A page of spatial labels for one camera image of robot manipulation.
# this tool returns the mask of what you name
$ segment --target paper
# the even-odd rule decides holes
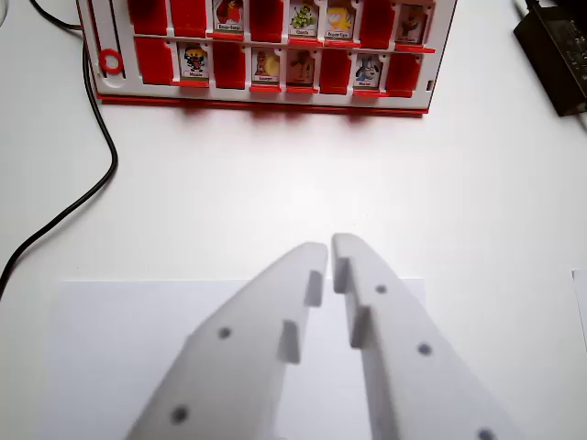
[[[405,280],[424,303],[424,282]],[[244,280],[62,282],[47,339],[43,439],[124,439],[184,339]],[[275,435],[369,440],[359,350],[349,346],[345,301],[328,280],[310,310],[302,363],[288,366]]]

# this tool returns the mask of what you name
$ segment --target cartoon character picture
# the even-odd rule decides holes
[[[201,49],[188,49],[183,54],[192,72],[201,72],[205,66],[205,52]]]
[[[257,52],[257,71],[255,72],[255,75],[267,75],[267,72],[265,71],[265,52],[262,50]]]
[[[287,85],[312,86],[314,58],[308,50],[290,50],[287,61]]]
[[[355,74],[354,86],[359,89],[379,88],[379,79],[382,72],[382,63],[377,56],[359,54],[357,63],[360,67]]]
[[[242,32],[242,0],[215,0],[217,30]]]
[[[331,39],[352,39],[355,17],[345,6],[331,6],[327,10],[327,33]]]
[[[308,3],[290,3],[290,35],[315,37],[318,24],[316,7]]]
[[[178,43],[182,79],[207,80],[208,54],[197,43]]]
[[[396,41],[420,43],[426,23],[426,14],[421,5],[402,5],[400,27],[397,29]]]
[[[254,83],[279,83],[279,57],[271,49],[253,49]]]

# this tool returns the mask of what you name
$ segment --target red cartoon character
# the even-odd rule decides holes
[[[222,0],[216,9],[218,23],[224,25],[228,20],[240,23],[240,8],[242,6],[242,0]]]

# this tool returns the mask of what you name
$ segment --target yellow cartoon character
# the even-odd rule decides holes
[[[347,32],[352,28],[349,11],[343,6],[332,6],[328,9],[328,23],[333,30]]]

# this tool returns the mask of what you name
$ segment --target screw hole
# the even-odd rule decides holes
[[[477,437],[479,437],[479,440],[497,440],[497,437],[493,434],[493,431],[486,428],[481,429],[481,431],[479,431],[477,434]]]
[[[173,408],[172,411],[172,423],[173,424],[182,424],[187,420],[187,416],[189,412],[187,410],[187,406],[179,405]]]
[[[432,347],[429,346],[426,342],[423,342],[418,346],[418,351],[423,356],[430,356],[432,354]]]
[[[230,330],[230,327],[222,327],[220,330],[218,330],[218,337],[220,339],[226,339],[231,334],[232,334],[232,330]]]

